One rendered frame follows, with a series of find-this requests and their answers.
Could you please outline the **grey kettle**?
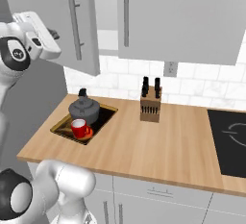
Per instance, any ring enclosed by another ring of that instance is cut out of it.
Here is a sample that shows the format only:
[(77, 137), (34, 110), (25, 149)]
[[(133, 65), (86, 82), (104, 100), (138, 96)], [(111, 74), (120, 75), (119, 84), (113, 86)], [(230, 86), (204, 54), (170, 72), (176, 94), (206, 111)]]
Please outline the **grey kettle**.
[(84, 119), (87, 125), (91, 125), (99, 117), (100, 105), (88, 98), (86, 89), (81, 88), (78, 99), (69, 106), (68, 111), (73, 119)]

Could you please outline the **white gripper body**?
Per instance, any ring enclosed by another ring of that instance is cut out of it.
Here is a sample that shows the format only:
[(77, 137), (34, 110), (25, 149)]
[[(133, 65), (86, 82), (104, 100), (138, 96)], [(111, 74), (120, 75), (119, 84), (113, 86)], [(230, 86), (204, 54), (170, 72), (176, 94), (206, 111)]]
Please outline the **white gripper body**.
[(12, 15), (24, 37), (30, 57), (35, 60), (57, 59), (62, 50), (35, 12), (18, 12)]

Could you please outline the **grey wall outlet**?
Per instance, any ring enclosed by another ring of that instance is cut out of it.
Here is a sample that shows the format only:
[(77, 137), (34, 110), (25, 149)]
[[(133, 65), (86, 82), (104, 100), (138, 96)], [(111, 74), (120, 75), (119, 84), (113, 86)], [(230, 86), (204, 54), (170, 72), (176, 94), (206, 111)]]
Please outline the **grey wall outlet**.
[(163, 69), (164, 77), (176, 77), (178, 71), (178, 64), (176, 62), (165, 62)]

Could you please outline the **black hob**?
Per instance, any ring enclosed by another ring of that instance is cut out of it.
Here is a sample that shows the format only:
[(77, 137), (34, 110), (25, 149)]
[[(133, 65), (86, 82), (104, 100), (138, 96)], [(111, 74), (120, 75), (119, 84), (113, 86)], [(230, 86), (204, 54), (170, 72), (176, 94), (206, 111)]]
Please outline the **black hob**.
[(208, 110), (222, 175), (246, 178), (246, 113)]

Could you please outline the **wide grey cabinet door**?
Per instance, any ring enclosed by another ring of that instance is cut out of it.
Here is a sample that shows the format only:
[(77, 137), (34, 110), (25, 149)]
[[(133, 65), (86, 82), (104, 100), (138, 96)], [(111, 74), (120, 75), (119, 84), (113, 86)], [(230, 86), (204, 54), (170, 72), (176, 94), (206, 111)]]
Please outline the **wide grey cabinet door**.
[(118, 56), (124, 59), (234, 65), (246, 33), (246, 0), (117, 0)]

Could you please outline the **open grey cabinet door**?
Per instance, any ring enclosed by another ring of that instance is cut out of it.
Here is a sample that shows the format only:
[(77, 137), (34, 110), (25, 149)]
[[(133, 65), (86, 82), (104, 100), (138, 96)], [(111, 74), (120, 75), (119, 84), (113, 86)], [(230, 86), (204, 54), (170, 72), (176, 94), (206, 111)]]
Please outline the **open grey cabinet door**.
[(12, 12), (36, 12), (47, 28), (57, 31), (61, 55), (55, 63), (97, 76), (100, 64), (94, 0), (75, 1), (79, 4), (77, 19), (83, 44), (80, 61), (76, 59), (68, 0), (8, 0)]

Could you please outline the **grey drawer front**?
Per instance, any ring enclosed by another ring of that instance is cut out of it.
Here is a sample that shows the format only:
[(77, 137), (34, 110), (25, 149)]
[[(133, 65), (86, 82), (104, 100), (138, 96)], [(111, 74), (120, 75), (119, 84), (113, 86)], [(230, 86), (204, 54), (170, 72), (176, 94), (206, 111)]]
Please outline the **grey drawer front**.
[(101, 173), (96, 173), (96, 189), (112, 191), (112, 175), (106, 175)]
[(246, 197), (214, 193), (211, 198), (209, 208), (213, 211), (246, 216)]
[[(212, 196), (212, 193), (208, 191), (202, 191), (187, 187), (175, 187), (165, 184), (158, 184), (116, 176), (113, 177), (113, 186), (114, 191), (117, 193), (198, 208), (206, 208), (209, 204), (210, 197)], [(174, 198), (148, 194), (147, 189), (153, 187), (157, 190), (162, 191), (168, 189), (169, 192), (173, 193)]]

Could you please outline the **dark tray with gold rim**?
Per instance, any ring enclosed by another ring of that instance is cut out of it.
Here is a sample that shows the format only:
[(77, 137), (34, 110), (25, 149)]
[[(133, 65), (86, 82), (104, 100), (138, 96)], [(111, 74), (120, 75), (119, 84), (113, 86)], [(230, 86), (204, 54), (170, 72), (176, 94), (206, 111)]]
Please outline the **dark tray with gold rim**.
[(117, 113), (117, 108), (101, 104), (98, 119), (90, 125), (91, 132), (83, 138), (75, 138), (71, 129), (72, 117), (70, 114), (54, 125), (50, 131), (58, 136), (68, 138), (83, 145), (87, 145), (98, 132), (110, 121)]

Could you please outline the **red mug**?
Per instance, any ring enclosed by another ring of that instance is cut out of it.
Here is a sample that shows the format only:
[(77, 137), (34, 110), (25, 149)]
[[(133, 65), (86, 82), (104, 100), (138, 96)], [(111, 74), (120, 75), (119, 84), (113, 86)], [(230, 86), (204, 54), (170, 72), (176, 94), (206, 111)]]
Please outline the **red mug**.
[(75, 119), (71, 122), (71, 130), (75, 138), (81, 139), (91, 137), (93, 135), (92, 129), (86, 124), (84, 119)]

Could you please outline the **grey lower cupboard door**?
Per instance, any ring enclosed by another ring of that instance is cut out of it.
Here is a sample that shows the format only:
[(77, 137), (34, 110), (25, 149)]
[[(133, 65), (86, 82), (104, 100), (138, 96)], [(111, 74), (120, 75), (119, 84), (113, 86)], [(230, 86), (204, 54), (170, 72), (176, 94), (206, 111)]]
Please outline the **grey lower cupboard door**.
[(246, 214), (208, 211), (203, 224), (246, 224)]
[(92, 212), (98, 224), (105, 224), (103, 202), (108, 201), (108, 211), (110, 224), (114, 221), (114, 203), (113, 193), (100, 189), (95, 189), (88, 197), (85, 198), (86, 206)]
[(126, 194), (114, 194), (116, 220), (123, 205), (123, 224), (203, 224), (205, 209), (150, 200)]

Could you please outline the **wooden knife block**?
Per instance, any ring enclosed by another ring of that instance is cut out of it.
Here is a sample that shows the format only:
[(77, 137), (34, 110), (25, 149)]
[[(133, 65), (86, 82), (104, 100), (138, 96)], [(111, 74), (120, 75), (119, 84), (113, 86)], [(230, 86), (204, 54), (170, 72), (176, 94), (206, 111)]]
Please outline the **wooden knife block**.
[(161, 91), (157, 97), (155, 88), (149, 86), (148, 93), (140, 97), (140, 120), (160, 122)]

